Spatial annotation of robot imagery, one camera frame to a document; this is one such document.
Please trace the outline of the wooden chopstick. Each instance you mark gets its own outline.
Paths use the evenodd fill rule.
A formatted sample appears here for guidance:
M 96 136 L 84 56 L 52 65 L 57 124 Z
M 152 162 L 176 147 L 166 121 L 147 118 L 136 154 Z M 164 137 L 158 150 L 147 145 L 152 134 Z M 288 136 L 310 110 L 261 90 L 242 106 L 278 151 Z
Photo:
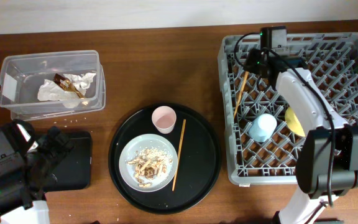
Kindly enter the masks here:
M 239 108 L 239 105 L 240 105 L 241 100 L 242 100 L 242 95 L 243 95 L 244 88 L 245 88 L 246 83 L 247 83 L 248 76 L 249 76 L 249 72 L 245 71 L 244 78 L 243 78 L 243 81 L 242 81 L 242 85 L 241 85 L 241 88 L 240 88 L 240 92 L 239 92 L 239 95 L 238 95 L 238 98 L 237 98 L 237 101 L 236 101 L 236 107 L 235 107 L 234 115 L 233 115 L 234 119 L 236 118 L 236 114 L 238 112 L 238 108 Z
M 179 165 L 180 165 L 181 149 L 182 149 L 182 146 L 183 146 L 185 128 L 186 128 L 186 119 L 183 120 L 182 129 L 181 129 L 181 136 L 180 136 L 180 142 L 179 142 L 178 153 L 177 153 L 178 165 L 177 165 L 177 168 L 176 168 L 176 171 L 175 171 L 175 176 L 173 178 L 172 192 L 175 191 L 175 186 L 176 186 L 176 183 L 177 183 L 178 169 L 179 169 Z

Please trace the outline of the small blue cup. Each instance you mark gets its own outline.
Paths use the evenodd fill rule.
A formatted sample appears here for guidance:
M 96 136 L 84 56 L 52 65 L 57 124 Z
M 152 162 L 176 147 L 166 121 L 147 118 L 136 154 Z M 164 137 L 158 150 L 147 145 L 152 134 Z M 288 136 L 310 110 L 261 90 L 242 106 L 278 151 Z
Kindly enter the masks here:
M 253 120 L 248 133 L 254 141 L 264 142 L 273 135 L 276 127 L 277 121 L 275 117 L 265 113 Z

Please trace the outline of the yellow bowl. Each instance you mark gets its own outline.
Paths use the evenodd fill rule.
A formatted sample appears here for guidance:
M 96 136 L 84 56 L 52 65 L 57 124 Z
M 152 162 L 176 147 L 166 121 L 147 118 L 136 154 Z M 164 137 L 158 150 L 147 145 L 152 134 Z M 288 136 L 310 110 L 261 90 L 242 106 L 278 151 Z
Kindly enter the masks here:
M 291 132 L 298 136 L 305 137 L 305 132 L 291 107 L 289 107 L 285 112 L 285 122 Z

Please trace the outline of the white napkin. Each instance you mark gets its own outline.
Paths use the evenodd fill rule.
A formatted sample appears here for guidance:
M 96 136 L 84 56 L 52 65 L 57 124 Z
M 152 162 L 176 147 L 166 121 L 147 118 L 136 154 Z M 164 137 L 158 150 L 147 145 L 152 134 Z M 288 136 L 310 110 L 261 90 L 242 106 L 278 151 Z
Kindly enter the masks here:
M 91 88 L 93 79 L 96 76 L 94 72 L 83 73 L 80 75 L 74 75 L 64 73 L 62 77 L 68 79 L 73 86 L 82 94 L 86 95 L 86 91 Z M 64 90 L 54 80 L 44 80 L 44 84 L 40 86 L 37 99 L 39 101 L 63 101 L 63 105 L 66 108 L 75 108 L 79 105 L 87 105 L 87 101 L 74 102 L 73 100 L 79 100 L 80 98 L 75 92 Z

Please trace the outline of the gold snack wrapper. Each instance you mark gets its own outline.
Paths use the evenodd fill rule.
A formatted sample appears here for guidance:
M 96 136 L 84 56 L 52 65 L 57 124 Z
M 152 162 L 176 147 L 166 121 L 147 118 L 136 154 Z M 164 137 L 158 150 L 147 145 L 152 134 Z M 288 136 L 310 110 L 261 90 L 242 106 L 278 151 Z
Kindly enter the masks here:
M 55 74 L 53 81 L 62 90 L 75 93 L 79 99 L 85 99 L 85 94 L 79 89 L 86 90 L 90 87 L 91 81 L 88 81 L 84 76 L 64 74 L 64 76 Z

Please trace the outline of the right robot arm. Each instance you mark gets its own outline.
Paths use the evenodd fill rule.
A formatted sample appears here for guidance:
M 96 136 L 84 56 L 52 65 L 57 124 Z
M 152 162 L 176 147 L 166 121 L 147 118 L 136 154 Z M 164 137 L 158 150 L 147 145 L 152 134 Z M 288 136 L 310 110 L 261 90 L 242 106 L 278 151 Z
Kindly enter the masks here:
M 358 125 L 350 125 L 331 107 L 302 58 L 252 49 L 244 69 L 268 79 L 306 136 L 295 167 L 298 187 L 272 221 L 314 223 L 326 207 L 358 187 Z

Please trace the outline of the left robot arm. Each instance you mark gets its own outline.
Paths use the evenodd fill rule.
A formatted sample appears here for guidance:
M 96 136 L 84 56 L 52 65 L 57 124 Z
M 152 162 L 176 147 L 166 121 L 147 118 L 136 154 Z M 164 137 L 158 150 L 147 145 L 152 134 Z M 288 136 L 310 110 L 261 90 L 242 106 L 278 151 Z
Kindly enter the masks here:
M 45 200 L 43 187 L 48 177 L 72 149 L 68 136 L 52 127 L 40 138 L 39 150 L 27 154 L 23 166 L 0 176 L 0 222 L 17 208 L 28 210 Z

